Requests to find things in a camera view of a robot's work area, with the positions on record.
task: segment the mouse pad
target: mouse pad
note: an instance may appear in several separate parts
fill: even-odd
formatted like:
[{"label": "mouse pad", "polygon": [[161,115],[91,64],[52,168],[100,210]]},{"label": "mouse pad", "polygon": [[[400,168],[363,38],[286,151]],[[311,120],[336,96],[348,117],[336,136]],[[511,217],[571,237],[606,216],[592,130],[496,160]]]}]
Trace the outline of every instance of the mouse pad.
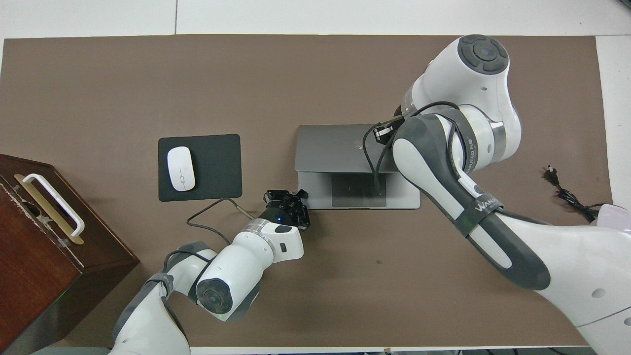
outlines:
[{"label": "mouse pad", "polygon": [[[195,187],[177,191],[168,174],[167,153],[175,147],[191,151]],[[166,137],[158,140],[158,197],[160,201],[240,197],[241,138],[239,135]]]}]

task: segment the computer mouse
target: computer mouse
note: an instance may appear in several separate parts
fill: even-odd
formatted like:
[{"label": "computer mouse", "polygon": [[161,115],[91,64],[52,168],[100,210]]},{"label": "computer mouse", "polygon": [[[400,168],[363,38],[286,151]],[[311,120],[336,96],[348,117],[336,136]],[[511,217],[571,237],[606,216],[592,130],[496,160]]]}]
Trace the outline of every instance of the computer mouse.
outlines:
[{"label": "computer mouse", "polygon": [[167,153],[168,175],[177,191],[189,191],[195,187],[195,173],[191,151],[187,147],[175,147]]}]

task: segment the cable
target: cable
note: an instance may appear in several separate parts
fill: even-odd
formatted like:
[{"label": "cable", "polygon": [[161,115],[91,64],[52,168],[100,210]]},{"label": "cable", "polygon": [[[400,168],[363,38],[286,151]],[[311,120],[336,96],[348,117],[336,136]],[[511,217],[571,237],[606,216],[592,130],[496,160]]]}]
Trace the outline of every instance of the cable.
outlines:
[{"label": "cable", "polygon": [[393,143],[394,143],[394,135],[390,137],[390,139],[386,143],[386,146],[383,148],[383,150],[381,150],[381,154],[379,155],[379,160],[377,161],[377,167],[375,168],[375,171],[372,172],[374,183],[375,183],[375,190],[377,190],[377,193],[380,195],[381,195],[381,184],[379,182],[379,168],[381,167],[381,160],[383,160],[384,156],[386,156],[386,151],[388,150],[388,148],[392,147]]},{"label": "cable", "polygon": [[212,208],[212,207],[214,207],[216,204],[218,204],[218,203],[220,203],[220,202],[222,202],[222,201],[230,201],[230,203],[232,203],[232,204],[234,205],[234,207],[236,207],[236,208],[237,208],[237,210],[241,211],[241,213],[243,213],[246,217],[250,218],[250,220],[251,220],[251,219],[254,219],[254,217],[253,217],[251,214],[247,213],[247,212],[246,212],[243,208],[241,208],[241,206],[237,205],[237,203],[236,203],[236,202],[234,202],[231,198],[221,198],[221,199],[219,199],[219,200],[217,200],[217,201],[213,202],[210,206],[208,206],[208,207],[204,208],[203,210],[199,211],[198,213],[196,213],[196,214],[194,214],[194,215],[190,216],[190,217],[186,220],[186,224],[188,224],[188,225],[189,225],[189,226],[191,226],[191,227],[203,228],[203,229],[207,229],[207,230],[209,230],[209,231],[211,231],[211,232],[215,232],[215,233],[217,233],[217,234],[218,234],[218,235],[219,235],[219,236],[223,239],[223,241],[224,241],[224,242],[226,242],[228,245],[230,245],[230,241],[228,240],[228,238],[226,238],[226,236],[224,236],[224,235],[223,235],[220,231],[217,231],[215,228],[208,227],[208,226],[204,226],[203,224],[195,224],[195,223],[191,223],[191,220],[192,220],[193,218],[197,217],[198,215],[201,215],[202,213],[204,213],[205,211],[207,211],[207,210],[211,209],[211,208]]},{"label": "cable", "polygon": [[368,138],[368,135],[370,134],[370,132],[372,132],[373,129],[375,129],[376,127],[381,126],[381,122],[377,122],[375,124],[373,124],[368,131],[366,131],[366,133],[363,136],[362,139],[362,150],[363,150],[363,154],[366,156],[366,160],[368,161],[368,165],[370,165],[370,171],[371,172],[375,172],[375,167],[372,165],[372,161],[370,161],[370,156],[368,155],[368,151],[366,150],[366,138]]},{"label": "cable", "polygon": [[[429,109],[430,107],[434,107],[434,106],[449,106],[449,107],[452,107],[452,108],[454,108],[454,109],[460,110],[460,108],[458,108],[458,105],[454,104],[453,102],[449,102],[449,101],[436,101],[436,102],[432,102],[431,104],[427,104],[427,105],[425,105],[425,106],[421,107],[420,109],[416,110],[416,111],[415,111],[415,112],[414,112],[414,113],[413,113],[410,117],[416,116],[416,115],[418,115],[419,113],[421,113],[421,112],[423,112],[423,111],[425,111],[425,110]],[[451,144],[452,144],[452,142],[453,142],[453,140],[452,140],[452,139],[453,139],[453,135],[454,135],[453,133],[454,133],[455,131],[457,131],[457,132],[458,132],[458,136],[460,137],[461,143],[462,143],[462,145],[463,145],[463,147],[464,147],[464,142],[462,141],[462,140],[463,140],[463,138],[462,138],[462,135],[460,134],[460,132],[459,132],[459,130],[458,130],[458,128],[457,128],[456,122],[455,122],[455,121],[453,121],[453,120],[451,120],[451,119],[449,119],[448,117],[445,117],[445,118],[446,118],[446,119],[447,119],[447,120],[451,123],[451,126],[452,126],[452,128],[451,128],[451,132],[450,132],[450,134],[449,134],[449,142],[448,142],[448,144],[447,144],[447,151],[449,151],[449,150],[451,149]],[[380,183],[379,183],[379,168],[380,168],[380,166],[381,166],[381,160],[382,160],[382,159],[384,158],[384,156],[386,155],[386,150],[387,150],[388,148],[391,148],[391,147],[392,147],[392,144],[394,143],[394,135],[392,135],[392,136],[390,137],[390,139],[388,140],[388,142],[386,143],[386,145],[384,146],[384,148],[381,150],[381,154],[379,155],[379,160],[377,161],[377,167],[375,168],[375,167],[372,165],[372,161],[370,160],[370,156],[368,155],[368,152],[366,151],[366,138],[368,137],[368,135],[370,134],[370,132],[372,132],[372,130],[373,130],[373,129],[375,129],[376,127],[378,127],[378,126],[381,126],[381,122],[377,122],[377,123],[373,124],[373,125],[372,125],[369,129],[368,129],[368,131],[366,131],[366,133],[364,134],[363,139],[362,139],[362,150],[363,150],[363,154],[366,156],[366,160],[368,161],[368,165],[370,166],[370,171],[371,171],[371,172],[372,172],[372,174],[374,175],[374,176],[373,176],[373,179],[374,179],[374,187],[375,187],[375,190],[376,190],[377,194],[381,195],[381,185],[380,185]],[[456,169],[455,169],[455,164],[454,164],[453,159],[451,159],[451,164],[452,164],[452,170],[454,171],[454,173],[456,174],[456,176],[459,178],[459,176],[458,176],[459,174],[457,173],[457,171],[456,171]]]},{"label": "cable", "polygon": [[564,352],[560,352],[560,351],[558,351],[558,350],[554,349],[553,347],[549,347],[548,349],[552,350],[553,352],[555,352],[555,353],[557,353],[557,354],[559,354],[559,355],[569,355],[569,354],[566,354],[566,353],[564,353]]},{"label": "cable", "polygon": [[458,105],[454,104],[453,102],[449,102],[449,101],[436,101],[436,102],[432,102],[431,104],[427,104],[423,107],[421,107],[420,109],[416,110],[416,112],[414,112],[412,114],[412,116],[416,116],[417,114],[427,110],[430,107],[434,107],[434,106],[450,106],[455,108],[456,110],[460,110],[460,108],[458,108]]},{"label": "cable", "polygon": [[167,264],[168,264],[168,260],[171,259],[171,256],[175,255],[175,254],[188,254],[188,255],[192,255],[192,256],[196,256],[199,259],[202,259],[203,261],[205,261],[206,263],[210,262],[210,259],[207,259],[197,253],[193,253],[190,251],[186,251],[186,250],[173,250],[172,252],[170,252],[169,254],[167,254],[167,257],[164,258],[164,263],[162,264],[162,272],[167,272]]},{"label": "cable", "polygon": [[573,193],[561,187],[560,183],[558,182],[557,170],[554,169],[550,165],[548,165],[548,168],[543,173],[543,176],[552,185],[557,187],[558,189],[557,197],[559,197],[561,200],[567,202],[570,206],[577,209],[580,213],[582,213],[585,216],[585,218],[589,222],[593,222],[596,219],[596,217],[598,217],[599,209],[596,209],[596,207],[600,207],[604,205],[604,203],[597,203],[595,205],[590,205],[590,206],[583,205]]},{"label": "cable", "polygon": [[173,320],[177,328],[180,330],[180,332],[182,332],[182,335],[184,336],[186,341],[188,341],[189,338],[186,336],[186,333],[184,332],[184,327],[182,327],[180,320],[177,319],[177,316],[175,315],[175,312],[173,312],[173,309],[171,308],[171,306],[168,305],[167,298],[165,296],[160,296],[160,299],[162,300],[162,304],[164,305],[164,308],[167,311],[168,315],[171,316],[171,319]]},{"label": "cable", "polygon": [[532,218],[532,217],[526,217],[524,215],[519,215],[519,214],[516,214],[516,213],[513,213],[513,212],[506,211],[502,207],[498,207],[498,209],[496,209],[495,211],[498,214],[500,214],[500,215],[504,215],[504,216],[507,216],[507,217],[512,217],[512,218],[515,218],[515,219],[523,220],[525,222],[530,222],[530,223],[534,223],[534,224],[542,224],[544,226],[552,226],[552,224],[544,222],[544,221],[539,220],[539,219],[535,219],[535,218]]}]

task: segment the white table surface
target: white table surface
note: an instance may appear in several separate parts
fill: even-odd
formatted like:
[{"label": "white table surface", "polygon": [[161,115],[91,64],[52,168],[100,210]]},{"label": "white table surface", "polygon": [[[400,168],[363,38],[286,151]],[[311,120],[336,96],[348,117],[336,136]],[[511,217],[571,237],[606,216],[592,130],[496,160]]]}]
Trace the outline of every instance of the white table surface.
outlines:
[{"label": "white table surface", "polygon": [[[594,35],[613,202],[631,208],[631,9],[617,0],[0,0],[0,40],[186,33]],[[198,355],[383,350],[192,348]]]}]

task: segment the wooden box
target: wooden box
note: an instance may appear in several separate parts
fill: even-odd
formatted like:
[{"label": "wooden box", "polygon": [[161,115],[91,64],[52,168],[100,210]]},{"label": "wooden box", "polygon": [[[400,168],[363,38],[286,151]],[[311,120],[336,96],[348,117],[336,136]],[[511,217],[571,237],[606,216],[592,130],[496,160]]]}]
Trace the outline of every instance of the wooden box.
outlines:
[{"label": "wooden box", "polygon": [[0,154],[0,352],[62,339],[138,263],[54,167]]}]

